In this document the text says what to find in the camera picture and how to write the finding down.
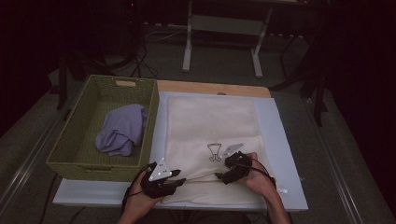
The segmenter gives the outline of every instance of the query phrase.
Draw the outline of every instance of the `wicker basket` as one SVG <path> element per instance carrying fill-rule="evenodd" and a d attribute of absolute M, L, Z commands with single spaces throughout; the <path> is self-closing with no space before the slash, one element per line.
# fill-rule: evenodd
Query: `wicker basket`
<path fill-rule="evenodd" d="M 156 80 L 90 76 L 47 158 L 47 165 L 67 179 L 132 181 L 149 162 L 158 103 Z M 102 130 L 107 112 L 131 104 L 148 108 L 142 146 L 134 147 L 128 157 L 110 157 L 100 152 L 94 140 Z"/>

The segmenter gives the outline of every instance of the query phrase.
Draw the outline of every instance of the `person's left hand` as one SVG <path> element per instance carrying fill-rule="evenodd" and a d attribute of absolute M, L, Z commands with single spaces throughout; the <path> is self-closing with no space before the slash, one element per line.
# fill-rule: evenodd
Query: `person's left hand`
<path fill-rule="evenodd" d="M 156 203 L 163 199 L 163 197 L 152 199 L 143 192 L 142 187 L 140 187 L 140 182 L 145 174 L 146 172 L 143 172 L 131 186 L 129 195 L 135 195 L 128 198 L 128 201 L 125 204 L 125 209 L 118 222 L 119 224 L 135 223 L 139 218 L 147 214 Z"/>

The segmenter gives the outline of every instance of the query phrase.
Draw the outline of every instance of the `lavender towel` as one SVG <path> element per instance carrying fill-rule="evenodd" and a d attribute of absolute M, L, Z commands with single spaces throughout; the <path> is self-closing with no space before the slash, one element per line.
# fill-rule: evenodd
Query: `lavender towel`
<path fill-rule="evenodd" d="M 109 156 L 129 156 L 133 147 L 142 144 L 148 110 L 142 105 L 126 105 L 106 114 L 95 144 Z"/>

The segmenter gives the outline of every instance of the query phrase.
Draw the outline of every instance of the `white table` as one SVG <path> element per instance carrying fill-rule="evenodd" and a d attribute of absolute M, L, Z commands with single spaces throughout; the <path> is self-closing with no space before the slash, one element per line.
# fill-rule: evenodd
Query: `white table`
<path fill-rule="evenodd" d="M 257 78 L 262 78 L 262 67 L 260 65 L 259 52 L 262 47 L 262 41 L 265 37 L 265 31 L 271 18 L 273 9 L 268 8 L 264 21 L 241 20 L 235 18 L 221 18 L 192 13 L 192 0 L 189 1 L 189 17 L 187 19 L 187 43 L 184 51 L 183 72 L 190 72 L 191 63 L 191 34 L 192 30 L 213 31 L 241 35 L 256 35 L 258 41 L 256 46 L 251 50 L 251 59 L 253 61 L 254 73 Z"/>
<path fill-rule="evenodd" d="M 160 104 L 150 161 L 158 161 L 164 157 L 167 97 L 171 95 L 199 95 L 199 93 L 160 91 Z M 264 144 L 267 148 L 268 160 L 276 176 L 277 186 L 288 191 L 288 193 L 280 193 L 283 204 L 288 211 L 306 210 L 308 206 L 293 157 L 290 153 L 289 143 L 276 108 L 276 103 L 273 98 L 252 98 L 262 130 Z M 53 202 L 78 206 L 120 206 L 124 192 L 129 185 L 130 183 L 125 182 L 63 179 Z M 266 208 L 266 204 L 201 205 L 192 203 L 158 203 L 156 207 L 172 209 L 262 210 Z"/>

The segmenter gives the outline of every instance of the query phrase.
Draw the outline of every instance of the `white towel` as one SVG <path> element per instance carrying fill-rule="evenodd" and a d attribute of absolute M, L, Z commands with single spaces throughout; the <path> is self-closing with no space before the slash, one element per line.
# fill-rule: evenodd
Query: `white towel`
<path fill-rule="evenodd" d="M 224 96 L 188 97 L 168 99 L 168 130 L 166 162 L 172 169 L 180 169 L 177 178 L 187 182 L 177 188 L 174 195 L 163 203 L 190 202 L 200 204 L 262 203 L 262 198 L 236 183 L 224 185 L 214 173 L 225 173 L 228 168 L 221 161 L 210 158 L 219 156 L 227 146 L 244 143 L 244 153 L 257 152 L 259 160 L 272 175 L 265 156 L 262 134 L 252 99 Z"/>

